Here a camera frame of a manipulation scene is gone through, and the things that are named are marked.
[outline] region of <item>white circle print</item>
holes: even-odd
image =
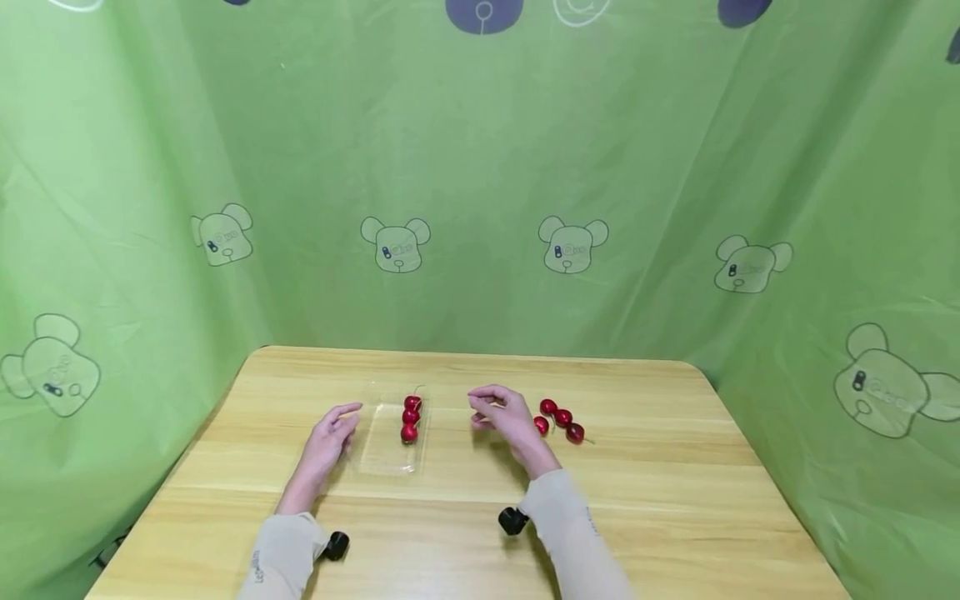
[[[50,4],[72,12],[94,12],[106,0],[47,0]]]
[[[569,27],[586,27],[593,21],[600,18],[600,15],[607,11],[610,2],[613,0],[553,0],[553,10],[563,22]],[[566,9],[561,8],[561,4],[566,4]],[[564,11],[576,14],[576,17],[564,16]]]

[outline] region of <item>cherry cluster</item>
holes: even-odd
[[[540,403],[540,412],[544,414],[544,417],[553,417],[553,422],[556,423],[558,427],[566,429],[566,438],[568,440],[574,444],[583,443],[586,431],[584,431],[583,425],[573,422],[573,413],[565,408],[560,408],[557,406],[557,403],[550,398],[544,398]],[[534,417],[534,425],[539,430],[541,437],[546,436],[547,431],[550,430],[550,422],[544,417]]]
[[[420,422],[420,407],[423,400],[420,396],[408,396],[403,399],[403,426],[400,427],[400,439],[404,444],[412,444],[417,441],[420,433],[417,431],[417,423]]]

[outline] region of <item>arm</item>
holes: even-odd
[[[330,535],[310,514],[341,454],[349,450],[360,403],[334,407],[317,423],[276,512],[264,521],[237,600],[300,600]]]
[[[537,527],[564,600],[635,598],[626,573],[593,525],[587,500],[534,427],[523,396],[502,386],[469,392],[475,429],[496,429],[530,476],[519,509]]]
[[[553,470],[530,482],[518,508],[537,526],[564,600],[636,598],[567,471]]]

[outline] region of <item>wooden table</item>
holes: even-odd
[[[535,413],[555,398],[586,428],[595,444],[548,439],[644,598],[848,597],[685,363],[270,347],[244,365],[87,598],[232,600],[311,426],[354,400],[367,403],[364,420],[318,512],[351,547],[319,564],[306,597],[559,597],[534,528],[511,540],[496,522],[527,482],[502,442],[470,430],[466,391],[493,382]],[[418,385],[420,461],[391,471],[411,457],[398,418],[373,415]],[[390,429],[397,455],[374,460]]]

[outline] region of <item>left hand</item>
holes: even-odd
[[[313,427],[303,447],[300,462],[287,483],[276,507],[278,515],[309,512],[324,489],[326,478],[353,441],[363,404],[352,402],[334,406]]]

